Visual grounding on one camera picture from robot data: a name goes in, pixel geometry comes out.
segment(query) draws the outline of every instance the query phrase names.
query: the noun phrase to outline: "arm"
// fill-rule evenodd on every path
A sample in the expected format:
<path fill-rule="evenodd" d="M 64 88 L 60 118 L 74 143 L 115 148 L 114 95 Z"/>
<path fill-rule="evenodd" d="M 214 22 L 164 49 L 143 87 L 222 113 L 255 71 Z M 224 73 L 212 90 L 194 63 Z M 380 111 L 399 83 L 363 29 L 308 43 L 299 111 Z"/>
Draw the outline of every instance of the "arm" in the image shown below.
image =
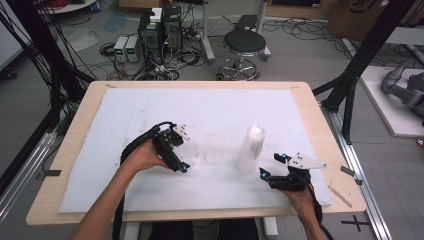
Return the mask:
<path fill-rule="evenodd" d="M 78 224 L 69 239 L 106 239 L 115 209 L 134 176 L 154 166 L 168 166 L 157 156 L 152 140 L 136 148 L 118 168 L 112 180 Z"/>
<path fill-rule="evenodd" d="M 305 228 L 308 240 L 324 240 L 324 234 L 315 216 L 312 196 L 307 189 L 301 192 L 291 192 L 280 190 L 290 199 L 293 208 L 296 210 L 299 220 Z"/>

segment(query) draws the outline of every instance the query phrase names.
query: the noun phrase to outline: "black stool seat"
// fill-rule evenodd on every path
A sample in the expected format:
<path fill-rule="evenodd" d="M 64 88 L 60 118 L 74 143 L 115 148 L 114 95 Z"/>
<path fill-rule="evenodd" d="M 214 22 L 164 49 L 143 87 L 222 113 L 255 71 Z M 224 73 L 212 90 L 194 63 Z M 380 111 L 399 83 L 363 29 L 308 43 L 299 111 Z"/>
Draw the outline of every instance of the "black stool seat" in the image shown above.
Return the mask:
<path fill-rule="evenodd" d="M 265 38 L 250 30 L 234 30 L 224 37 L 225 47 L 241 55 L 259 55 L 266 47 Z"/>

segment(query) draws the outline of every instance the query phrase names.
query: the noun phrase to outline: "stool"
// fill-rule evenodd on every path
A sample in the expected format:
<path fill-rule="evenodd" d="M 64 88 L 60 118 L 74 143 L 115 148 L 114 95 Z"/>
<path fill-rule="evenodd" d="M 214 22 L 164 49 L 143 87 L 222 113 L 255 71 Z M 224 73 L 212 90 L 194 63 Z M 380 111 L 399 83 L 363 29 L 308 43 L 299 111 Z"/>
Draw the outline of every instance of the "stool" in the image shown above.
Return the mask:
<path fill-rule="evenodd" d="M 225 35 L 224 47 L 237 54 L 237 58 L 229 58 L 222 63 L 220 72 L 216 75 L 218 80 L 224 77 L 230 80 L 252 80 L 259 77 L 256 65 L 244 57 L 262 54 L 266 47 L 264 37 L 250 30 L 234 30 Z"/>

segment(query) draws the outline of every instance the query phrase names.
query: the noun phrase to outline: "wooden table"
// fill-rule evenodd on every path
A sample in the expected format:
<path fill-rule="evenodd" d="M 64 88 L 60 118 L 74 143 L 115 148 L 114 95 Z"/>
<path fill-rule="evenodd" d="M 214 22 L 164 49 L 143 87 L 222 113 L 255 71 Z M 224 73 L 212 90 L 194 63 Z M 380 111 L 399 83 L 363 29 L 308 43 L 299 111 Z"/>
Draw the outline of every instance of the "wooden table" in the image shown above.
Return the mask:
<path fill-rule="evenodd" d="M 84 139 L 99 109 L 103 95 L 108 88 L 290 90 L 316 157 L 322 159 L 328 165 L 328 168 L 321 171 L 328 185 L 333 204 L 330 207 L 324 208 L 324 213 L 360 212 L 366 209 L 365 201 L 354 179 L 350 175 L 340 171 L 340 167 L 347 167 L 347 164 L 311 89 L 304 82 L 99 81 L 93 82 L 90 85 L 50 168 L 52 170 L 62 170 L 62 172 L 58 177 L 46 177 L 44 180 L 28 213 L 28 224 L 68 224 L 77 223 L 82 219 L 83 214 L 62 214 L 58 213 L 58 209 L 66 191 L 73 164 L 83 146 Z M 296 214 L 293 208 L 152 211 L 126 214 L 124 215 L 124 221 L 218 219 L 293 214 Z"/>

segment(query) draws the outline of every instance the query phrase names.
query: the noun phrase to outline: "gray floor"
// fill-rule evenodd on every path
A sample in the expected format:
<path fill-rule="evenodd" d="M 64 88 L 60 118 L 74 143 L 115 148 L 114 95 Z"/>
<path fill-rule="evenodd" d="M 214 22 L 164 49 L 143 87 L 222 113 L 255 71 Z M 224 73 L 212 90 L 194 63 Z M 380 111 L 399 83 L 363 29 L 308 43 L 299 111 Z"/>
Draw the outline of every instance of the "gray floor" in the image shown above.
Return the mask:
<path fill-rule="evenodd" d="M 83 10 L 60 17 L 62 23 L 67 24 L 82 22 L 88 18 L 90 21 L 76 26 L 89 28 L 99 37 L 99 43 L 95 46 L 78 52 L 87 64 L 107 61 L 107 58 L 99 54 L 99 47 L 113 42 L 119 34 L 136 32 L 138 26 L 137 21 L 125 20 L 113 7 L 97 14 Z M 212 30 L 222 21 L 223 18 L 211 19 L 209 29 Z M 226 30 L 214 34 L 224 34 L 231 28 L 231 24 L 223 23 L 219 28 Z M 263 35 L 272 57 L 266 62 L 260 57 L 252 59 L 261 72 L 257 81 L 305 81 L 311 88 L 315 88 L 336 78 L 349 63 L 345 54 L 336 50 L 331 41 L 299 40 L 281 29 L 273 32 L 263 30 Z M 231 55 L 222 48 L 222 38 L 213 38 L 211 43 L 216 61 L 210 65 L 181 69 L 179 80 L 216 80 L 219 65 Z M 402 57 L 386 49 L 380 52 L 379 58 L 399 60 Z M 2 76 L 0 80 L 0 173 L 4 172 L 49 108 L 48 90 L 29 59 L 21 55 L 11 66 L 18 73 L 18 78 L 12 80 Z M 94 73 L 99 78 L 106 77 L 101 69 Z M 326 95 L 322 94 L 317 99 L 325 99 Z M 395 138 L 390 135 L 369 96 L 361 84 L 358 84 L 352 120 L 352 142 L 393 239 L 422 239 L 424 235 L 424 207 L 421 204 L 424 194 L 417 188 L 424 174 L 424 152 L 414 141 L 412 138 Z M 47 165 L 52 159 L 53 156 L 47 161 Z M 63 239 L 73 230 L 74 225 L 26 224 L 26 215 L 41 184 L 42 181 L 35 177 L 30 181 L 0 225 L 1 239 Z M 362 225 L 358 231 L 355 225 L 341 224 L 341 221 L 353 221 L 353 215 L 358 221 L 368 222 L 365 213 L 332 214 L 324 216 L 324 225 L 335 239 L 375 239 L 369 226 Z M 278 239 L 306 239 L 296 217 L 278 217 L 277 224 L 280 233 Z M 196 237 L 214 239 L 216 226 L 214 224 L 206 229 L 196 229 Z M 143 238 L 148 235 L 148 231 L 149 224 L 144 224 Z"/>

